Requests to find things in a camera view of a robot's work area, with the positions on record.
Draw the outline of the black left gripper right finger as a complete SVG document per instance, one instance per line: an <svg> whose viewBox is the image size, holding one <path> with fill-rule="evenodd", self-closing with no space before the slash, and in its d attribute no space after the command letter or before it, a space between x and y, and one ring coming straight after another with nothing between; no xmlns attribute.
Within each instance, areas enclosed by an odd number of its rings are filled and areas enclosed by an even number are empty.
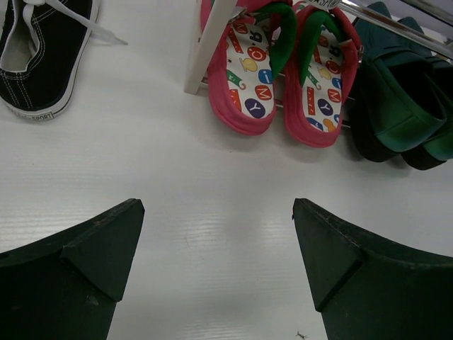
<svg viewBox="0 0 453 340"><path fill-rule="evenodd" d="M451 339L452 259L340 219L306 198L293 220L329 339Z"/></svg>

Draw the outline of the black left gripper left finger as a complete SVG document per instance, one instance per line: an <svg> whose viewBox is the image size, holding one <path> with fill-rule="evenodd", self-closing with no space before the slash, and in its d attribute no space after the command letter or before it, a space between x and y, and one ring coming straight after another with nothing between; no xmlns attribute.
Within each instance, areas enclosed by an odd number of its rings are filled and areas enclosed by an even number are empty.
<svg viewBox="0 0 453 340"><path fill-rule="evenodd" d="M128 199L1 253L1 338L106 339L143 220L142 201Z"/></svg>

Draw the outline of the cream shoe shelf chrome bars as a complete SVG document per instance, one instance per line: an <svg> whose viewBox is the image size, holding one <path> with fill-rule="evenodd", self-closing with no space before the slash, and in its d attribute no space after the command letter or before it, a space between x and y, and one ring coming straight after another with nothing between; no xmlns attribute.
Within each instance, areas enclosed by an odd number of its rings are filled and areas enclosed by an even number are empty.
<svg viewBox="0 0 453 340"><path fill-rule="evenodd" d="M248 13L245 6L238 6L237 4L237 1L216 1L208 13L206 25L202 27L202 2L197 2L191 37L192 45L183 86L185 93L195 95L202 85L207 85L207 67L222 39L224 29L230 23ZM418 43L448 60L452 59L451 38L447 38L445 42L440 42L365 7L359 1L342 1L336 8Z"/></svg>

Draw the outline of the pink slipper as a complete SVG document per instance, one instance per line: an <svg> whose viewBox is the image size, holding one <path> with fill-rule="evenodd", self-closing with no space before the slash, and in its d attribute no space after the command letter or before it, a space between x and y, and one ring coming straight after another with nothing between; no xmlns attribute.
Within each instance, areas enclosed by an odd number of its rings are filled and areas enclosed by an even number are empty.
<svg viewBox="0 0 453 340"><path fill-rule="evenodd" d="M213 112L243 135L263 134L276 114L274 80L297 36L291 1L238 1L207 67Z"/></svg>
<svg viewBox="0 0 453 340"><path fill-rule="evenodd" d="M298 1L293 9L297 37L285 65L285 126L298 142L330 147L342 124L363 51L348 17L339 9L323 10Z"/></svg>

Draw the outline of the red canvas sneaker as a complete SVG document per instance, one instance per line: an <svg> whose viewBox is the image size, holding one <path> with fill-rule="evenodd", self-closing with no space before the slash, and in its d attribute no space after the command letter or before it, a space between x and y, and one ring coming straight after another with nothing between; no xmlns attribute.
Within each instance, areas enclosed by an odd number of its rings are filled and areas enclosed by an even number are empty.
<svg viewBox="0 0 453 340"><path fill-rule="evenodd" d="M324 11L330 11L336 8L342 1L341 0L306 0L308 5Z"/></svg>

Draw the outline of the black canvas sneaker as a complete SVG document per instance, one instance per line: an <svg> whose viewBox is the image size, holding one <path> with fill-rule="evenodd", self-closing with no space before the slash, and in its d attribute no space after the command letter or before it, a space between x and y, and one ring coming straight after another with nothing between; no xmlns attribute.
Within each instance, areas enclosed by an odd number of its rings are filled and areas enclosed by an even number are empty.
<svg viewBox="0 0 453 340"><path fill-rule="evenodd" d="M1 102L18 117L43 122L67 107L91 36L123 45L98 25L99 1L1 2Z"/></svg>

